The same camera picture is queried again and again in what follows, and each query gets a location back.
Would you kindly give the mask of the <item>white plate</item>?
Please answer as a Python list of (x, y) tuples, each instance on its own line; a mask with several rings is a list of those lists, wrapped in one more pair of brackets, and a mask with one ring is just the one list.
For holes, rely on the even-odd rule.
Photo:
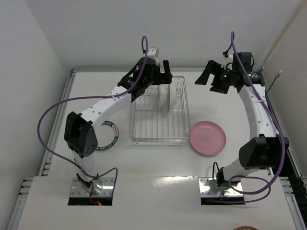
[(167, 108), (168, 111), (172, 111), (177, 101), (177, 86), (169, 84), (167, 93)]
[(157, 87), (158, 111), (163, 111), (167, 105), (167, 85), (161, 84)]

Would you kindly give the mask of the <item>pink plate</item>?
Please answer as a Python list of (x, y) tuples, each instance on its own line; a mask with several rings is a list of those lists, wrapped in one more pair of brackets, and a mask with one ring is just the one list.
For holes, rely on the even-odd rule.
[(226, 134), (214, 122), (199, 121), (191, 128), (189, 142), (199, 154), (206, 157), (213, 157), (224, 150), (226, 146)]

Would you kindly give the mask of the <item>green rimmed lettered plate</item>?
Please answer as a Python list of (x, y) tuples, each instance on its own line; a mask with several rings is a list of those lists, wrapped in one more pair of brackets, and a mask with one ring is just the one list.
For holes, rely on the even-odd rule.
[(105, 121), (96, 132), (98, 145), (96, 151), (105, 151), (113, 147), (119, 138), (119, 129), (111, 121)]

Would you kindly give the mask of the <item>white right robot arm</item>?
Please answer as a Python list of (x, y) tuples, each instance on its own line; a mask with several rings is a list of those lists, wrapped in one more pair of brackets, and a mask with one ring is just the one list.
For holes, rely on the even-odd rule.
[(249, 52), (229, 55), (223, 64), (209, 60), (196, 85), (206, 85), (213, 75), (210, 90), (227, 94), (233, 86), (241, 98), (247, 114), (250, 138), (239, 149), (238, 158), (222, 167), (216, 175), (218, 186), (232, 186), (253, 172), (283, 167), (288, 138), (280, 134), (277, 120), (270, 111), (265, 81), (260, 71), (253, 71), (253, 56)]

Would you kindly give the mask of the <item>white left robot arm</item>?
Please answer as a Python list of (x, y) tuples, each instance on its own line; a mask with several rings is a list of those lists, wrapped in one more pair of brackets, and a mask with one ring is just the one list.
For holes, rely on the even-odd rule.
[(96, 130), (120, 108), (132, 103), (152, 85), (170, 84), (172, 74), (168, 60), (163, 61), (164, 72), (150, 57), (141, 58), (137, 64), (117, 83), (106, 99), (101, 99), (90, 108), (68, 114), (64, 140), (80, 166), (77, 179), (87, 190), (101, 181), (94, 170), (92, 154), (98, 146)]

